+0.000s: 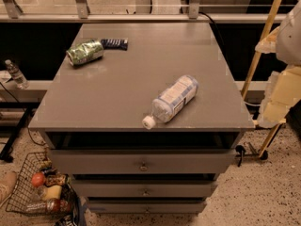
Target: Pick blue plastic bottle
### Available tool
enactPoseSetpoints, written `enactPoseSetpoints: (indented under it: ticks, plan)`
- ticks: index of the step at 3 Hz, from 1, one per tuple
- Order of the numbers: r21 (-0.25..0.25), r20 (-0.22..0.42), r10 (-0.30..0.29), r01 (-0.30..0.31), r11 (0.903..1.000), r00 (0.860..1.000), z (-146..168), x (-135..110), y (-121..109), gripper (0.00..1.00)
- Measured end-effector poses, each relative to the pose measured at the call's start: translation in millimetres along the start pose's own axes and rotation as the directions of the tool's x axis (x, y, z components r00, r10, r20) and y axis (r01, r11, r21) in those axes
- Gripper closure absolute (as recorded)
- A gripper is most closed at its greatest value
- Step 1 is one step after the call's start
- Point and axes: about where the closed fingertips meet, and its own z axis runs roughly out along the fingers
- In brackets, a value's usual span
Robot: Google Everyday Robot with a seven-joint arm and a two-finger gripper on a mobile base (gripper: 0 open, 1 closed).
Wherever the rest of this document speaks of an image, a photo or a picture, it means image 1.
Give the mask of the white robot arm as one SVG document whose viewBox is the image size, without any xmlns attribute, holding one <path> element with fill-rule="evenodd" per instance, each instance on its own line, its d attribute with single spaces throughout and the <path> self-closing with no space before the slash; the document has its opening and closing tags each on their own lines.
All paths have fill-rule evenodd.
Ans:
<svg viewBox="0 0 301 226">
<path fill-rule="evenodd" d="M 280 26 L 255 47 L 257 52 L 275 53 L 287 67 L 272 72 L 261 101 L 258 125 L 271 128 L 279 124 L 301 100 L 301 1 L 287 13 Z"/>
</svg>

